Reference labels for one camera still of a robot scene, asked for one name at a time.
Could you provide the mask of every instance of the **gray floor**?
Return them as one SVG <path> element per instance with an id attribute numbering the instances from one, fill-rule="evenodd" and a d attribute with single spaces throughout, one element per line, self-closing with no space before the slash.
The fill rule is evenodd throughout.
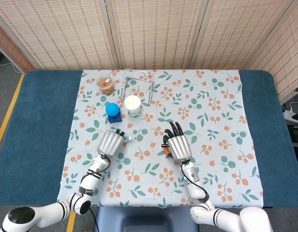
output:
<path id="1" fill-rule="evenodd" d="M 4 58 L 2 63 L 9 63 Z M 0 126 L 5 117 L 10 100 L 14 94 L 15 88 L 19 81 L 20 74 L 15 73 L 12 66 L 0 67 Z M 0 205 L 0 226 L 6 216 L 6 214 L 12 209 L 19 207 L 16 205 Z M 239 209 L 231 209 L 234 213 L 239 213 Z M 266 209 L 273 230 L 275 232 L 298 232 L 298 207 L 277 207 L 273 209 Z M 32 232 L 63 232 L 66 231 L 67 220 L 49 226 L 44 229 L 37 227 L 32 228 Z M 83 232 L 94 227 L 93 217 L 90 213 L 84 216 L 76 216 L 74 232 Z M 220 232 L 220 229 L 212 226 L 200 225 L 200 232 Z"/>

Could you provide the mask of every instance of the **robotic arm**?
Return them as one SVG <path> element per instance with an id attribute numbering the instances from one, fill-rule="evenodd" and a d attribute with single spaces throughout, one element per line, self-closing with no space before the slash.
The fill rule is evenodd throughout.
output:
<path id="1" fill-rule="evenodd" d="M 85 214 L 90 206 L 93 190 L 97 187 L 101 172 L 110 166 L 110 159 L 122 144 L 124 132 L 107 130 L 100 141 L 96 156 L 87 173 L 82 177 L 79 192 L 70 194 L 64 201 L 44 207 L 21 207 L 6 215 L 0 232 L 28 232 L 33 225 L 47 227 L 66 219 L 71 211 L 79 215 Z"/>
<path id="2" fill-rule="evenodd" d="M 189 195 L 201 203 L 190 210 L 192 220 L 197 224 L 216 226 L 227 232 L 272 232 L 266 212 L 258 207 L 248 207 L 240 212 L 240 216 L 223 209 L 215 208 L 209 200 L 209 194 L 201 186 L 197 171 L 190 162 L 192 153 L 187 138 L 183 134 L 179 123 L 170 122 L 173 129 L 166 129 L 162 147 L 169 147 L 171 157 L 180 163 L 181 172 L 185 177 L 185 184 Z"/>

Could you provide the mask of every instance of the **orange berry pattern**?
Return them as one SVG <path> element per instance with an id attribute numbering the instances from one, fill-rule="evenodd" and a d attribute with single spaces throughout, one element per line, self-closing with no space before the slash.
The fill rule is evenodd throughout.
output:
<path id="1" fill-rule="evenodd" d="M 209 192 L 216 207 L 262 206 L 263 189 L 238 71 L 154 70 L 153 75 L 127 71 L 126 76 L 154 81 L 150 105 L 148 82 L 131 79 L 127 83 L 125 96 L 141 99 L 137 117 L 130 116 L 120 101 L 123 73 L 83 71 L 62 166 L 59 200 L 78 191 L 81 178 L 98 155 L 97 146 L 105 131 L 120 129 L 135 139 L 124 141 L 110 157 L 109 169 L 97 174 L 100 180 L 93 189 L 92 204 L 162 208 L 199 204 L 188 194 L 180 164 L 166 157 L 161 148 L 164 130 L 170 129 L 169 122 L 173 121 L 181 125 L 199 184 Z M 110 95 L 98 89 L 101 75 L 113 78 L 115 90 Z M 105 108 L 110 102 L 119 106 L 122 122 L 109 123 Z"/>

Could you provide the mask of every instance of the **container with brown contents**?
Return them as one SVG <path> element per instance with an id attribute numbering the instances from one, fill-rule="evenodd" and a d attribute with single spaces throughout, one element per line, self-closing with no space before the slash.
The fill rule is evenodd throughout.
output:
<path id="1" fill-rule="evenodd" d="M 102 75 L 97 79 L 97 86 L 101 93 L 105 95 L 112 94 L 115 90 L 115 83 L 113 79 L 108 75 Z"/>

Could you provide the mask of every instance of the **power strip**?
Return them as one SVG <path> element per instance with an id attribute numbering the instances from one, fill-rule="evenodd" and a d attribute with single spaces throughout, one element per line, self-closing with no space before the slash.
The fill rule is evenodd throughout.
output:
<path id="1" fill-rule="evenodd" d="M 288 111 L 288 110 L 283 110 L 283 116 L 284 116 L 285 120 L 287 120 L 287 121 L 298 123 L 298 120 L 292 118 L 294 116 L 296 118 L 298 118 L 298 114 L 296 114 L 296 113 L 293 113 L 293 112 Z"/>

